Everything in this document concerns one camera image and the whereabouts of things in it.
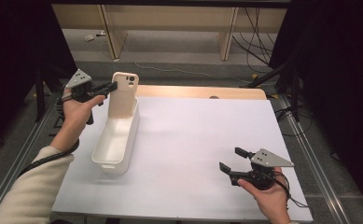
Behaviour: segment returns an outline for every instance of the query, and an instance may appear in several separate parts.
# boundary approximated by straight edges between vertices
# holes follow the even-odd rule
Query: smartphone
[[[110,119],[127,119],[133,115],[138,80],[138,75],[132,73],[116,72],[112,76],[112,82],[117,82],[118,88],[110,92],[108,107]]]

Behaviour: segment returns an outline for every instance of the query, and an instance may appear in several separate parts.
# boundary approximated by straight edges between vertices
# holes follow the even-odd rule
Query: hand
[[[104,99],[105,97],[103,95],[99,95],[85,103],[80,103],[75,100],[64,101],[64,124],[50,145],[60,151],[70,149],[85,129],[86,122],[91,115],[91,109],[100,104]]]
[[[282,172],[280,167],[274,167],[274,171]],[[282,176],[277,175],[276,179],[285,184]],[[254,197],[259,210],[272,224],[287,224],[291,222],[286,209],[286,193],[278,184],[274,184],[273,187],[267,190],[259,190],[251,183],[242,179],[239,179],[237,183]]]

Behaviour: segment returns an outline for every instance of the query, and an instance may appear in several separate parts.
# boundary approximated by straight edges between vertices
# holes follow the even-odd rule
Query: sleeve
[[[35,161],[59,153],[44,147]],[[49,223],[49,216],[73,155],[44,163],[20,176],[0,203],[0,224]]]

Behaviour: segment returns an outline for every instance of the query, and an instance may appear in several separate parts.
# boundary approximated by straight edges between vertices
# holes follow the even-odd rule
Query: storage box
[[[124,174],[129,167],[140,113],[135,99],[133,116],[127,119],[107,119],[91,159],[105,172]]]

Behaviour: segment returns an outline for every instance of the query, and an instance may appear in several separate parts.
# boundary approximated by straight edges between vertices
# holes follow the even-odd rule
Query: person's right hand
[[[280,167],[274,167],[274,171],[282,172]],[[282,176],[278,175],[276,179],[285,184]],[[267,190],[259,190],[243,179],[239,179],[237,183],[254,197],[260,211],[272,224],[287,224],[291,222],[286,208],[286,192],[278,184],[274,184],[273,187]]]

